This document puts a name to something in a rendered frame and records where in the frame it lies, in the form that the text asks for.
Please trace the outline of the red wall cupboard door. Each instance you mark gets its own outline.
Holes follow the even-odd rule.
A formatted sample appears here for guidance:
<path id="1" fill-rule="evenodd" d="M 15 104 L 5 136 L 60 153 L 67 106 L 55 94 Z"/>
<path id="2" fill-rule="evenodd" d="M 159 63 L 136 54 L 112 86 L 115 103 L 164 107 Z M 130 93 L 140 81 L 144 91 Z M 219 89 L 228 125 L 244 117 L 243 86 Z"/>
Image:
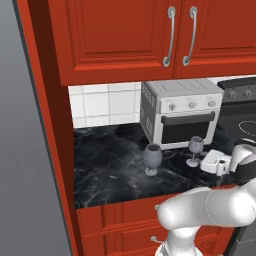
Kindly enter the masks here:
<path id="1" fill-rule="evenodd" d="M 170 79 L 168 8 L 181 0 L 48 0 L 63 86 Z M 175 33 L 171 59 L 175 59 Z"/>
<path id="2" fill-rule="evenodd" d="M 256 0 L 181 0 L 175 78 L 256 74 Z"/>

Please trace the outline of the white toaster oven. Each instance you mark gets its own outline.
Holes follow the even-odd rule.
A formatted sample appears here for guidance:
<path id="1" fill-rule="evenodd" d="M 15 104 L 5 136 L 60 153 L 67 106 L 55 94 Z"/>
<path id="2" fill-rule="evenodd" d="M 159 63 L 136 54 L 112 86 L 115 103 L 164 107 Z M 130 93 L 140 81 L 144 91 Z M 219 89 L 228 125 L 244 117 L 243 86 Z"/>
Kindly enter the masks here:
<path id="1" fill-rule="evenodd" d="M 209 145 L 224 90 L 209 79 L 144 81 L 140 123 L 150 143 L 162 150 L 186 148 L 193 136 Z"/>

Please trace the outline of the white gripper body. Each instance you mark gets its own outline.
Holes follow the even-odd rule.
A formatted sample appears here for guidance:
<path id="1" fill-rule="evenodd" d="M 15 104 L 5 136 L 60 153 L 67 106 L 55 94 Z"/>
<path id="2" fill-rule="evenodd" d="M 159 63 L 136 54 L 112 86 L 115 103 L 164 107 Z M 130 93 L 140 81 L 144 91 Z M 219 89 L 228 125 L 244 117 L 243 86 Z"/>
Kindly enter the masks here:
<path id="1" fill-rule="evenodd" d="M 200 169 L 215 174 L 217 172 L 217 165 L 223 153 L 217 150 L 210 150 L 209 153 L 200 163 Z"/>

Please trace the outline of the red drawer front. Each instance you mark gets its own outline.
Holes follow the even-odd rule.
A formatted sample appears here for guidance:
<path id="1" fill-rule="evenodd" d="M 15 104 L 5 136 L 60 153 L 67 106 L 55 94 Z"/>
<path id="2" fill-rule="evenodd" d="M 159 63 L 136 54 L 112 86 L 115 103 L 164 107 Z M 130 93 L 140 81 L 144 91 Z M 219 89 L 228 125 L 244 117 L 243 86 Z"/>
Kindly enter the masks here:
<path id="1" fill-rule="evenodd" d="M 160 228 L 155 206 L 174 194 L 77 209 L 82 235 Z"/>
<path id="2" fill-rule="evenodd" d="M 204 256 L 222 254 L 231 238 L 233 228 L 201 227 L 195 237 L 195 246 Z M 154 256 L 158 244 L 151 241 L 155 236 L 164 241 L 168 231 L 155 226 L 115 232 L 101 232 L 83 237 L 86 256 Z"/>

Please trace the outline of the black stove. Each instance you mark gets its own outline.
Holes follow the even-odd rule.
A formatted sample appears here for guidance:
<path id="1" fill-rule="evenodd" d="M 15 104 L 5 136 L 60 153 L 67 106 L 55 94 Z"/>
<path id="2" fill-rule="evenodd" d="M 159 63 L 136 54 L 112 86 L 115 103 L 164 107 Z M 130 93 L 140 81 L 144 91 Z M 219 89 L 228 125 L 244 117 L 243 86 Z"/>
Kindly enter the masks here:
<path id="1" fill-rule="evenodd" d="M 231 138 L 256 142 L 256 76 L 219 81 L 224 90 L 218 124 Z M 224 256 L 256 256 L 256 220 L 236 228 Z"/>

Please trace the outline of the red tall cupboard side panel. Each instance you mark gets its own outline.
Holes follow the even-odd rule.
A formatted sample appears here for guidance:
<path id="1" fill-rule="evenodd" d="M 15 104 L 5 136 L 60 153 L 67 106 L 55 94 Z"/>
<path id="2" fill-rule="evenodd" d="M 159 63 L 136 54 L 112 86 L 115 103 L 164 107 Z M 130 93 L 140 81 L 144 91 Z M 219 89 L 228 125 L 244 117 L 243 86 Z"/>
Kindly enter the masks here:
<path id="1" fill-rule="evenodd" d="M 73 126 L 68 89 L 60 83 L 47 0 L 15 0 L 71 242 L 72 256 L 83 256 L 74 208 Z"/>

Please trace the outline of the grey wine glass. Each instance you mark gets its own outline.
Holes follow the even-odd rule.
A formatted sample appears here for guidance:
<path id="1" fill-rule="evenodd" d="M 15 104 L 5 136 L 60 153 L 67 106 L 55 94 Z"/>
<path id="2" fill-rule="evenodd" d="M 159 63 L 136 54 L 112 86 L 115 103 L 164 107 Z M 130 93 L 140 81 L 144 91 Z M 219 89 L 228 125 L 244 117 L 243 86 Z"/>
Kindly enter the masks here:
<path id="1" fill-rule="evenodd" d="M 146 146 L 143 153 L 143 163 L 145 165 L 145 173 L 148 176 L 157 174 L 157 167 L 162 162 L 162 151 L 158 144 L 150 143 Z"/>
<path id="2" fill-rule="evenodd" d="M 196 155 L 203 151 L 204 141 L 200 136 L 193 136 L 188 144 L 188 149 L 192 153 L 192 157 L 186 160 L 186 164 L 190 167 L 198 166 Z"/>

